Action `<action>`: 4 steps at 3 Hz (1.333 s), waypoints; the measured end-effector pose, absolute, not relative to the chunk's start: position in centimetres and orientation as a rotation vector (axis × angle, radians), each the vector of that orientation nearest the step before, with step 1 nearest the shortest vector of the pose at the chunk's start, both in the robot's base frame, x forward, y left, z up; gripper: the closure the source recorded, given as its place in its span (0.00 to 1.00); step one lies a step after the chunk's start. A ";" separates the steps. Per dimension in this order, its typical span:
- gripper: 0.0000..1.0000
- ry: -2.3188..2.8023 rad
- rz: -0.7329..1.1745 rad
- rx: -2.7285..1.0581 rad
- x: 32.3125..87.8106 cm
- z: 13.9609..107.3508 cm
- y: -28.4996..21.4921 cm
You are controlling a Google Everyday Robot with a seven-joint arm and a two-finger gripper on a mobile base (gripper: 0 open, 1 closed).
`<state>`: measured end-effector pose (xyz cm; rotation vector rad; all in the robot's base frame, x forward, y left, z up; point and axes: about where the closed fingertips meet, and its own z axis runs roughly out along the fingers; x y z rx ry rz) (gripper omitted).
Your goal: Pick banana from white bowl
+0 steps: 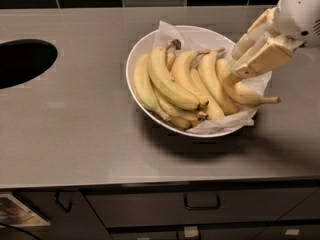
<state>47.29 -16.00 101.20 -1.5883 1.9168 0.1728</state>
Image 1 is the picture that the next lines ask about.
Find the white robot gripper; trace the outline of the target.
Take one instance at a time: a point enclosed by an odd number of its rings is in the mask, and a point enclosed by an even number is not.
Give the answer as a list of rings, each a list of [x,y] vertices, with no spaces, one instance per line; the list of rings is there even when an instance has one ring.
[[[263,75],[287,64],[301,46],[320,46],[320,0],[279,0],[233,47],[231,72],[242,79]]]

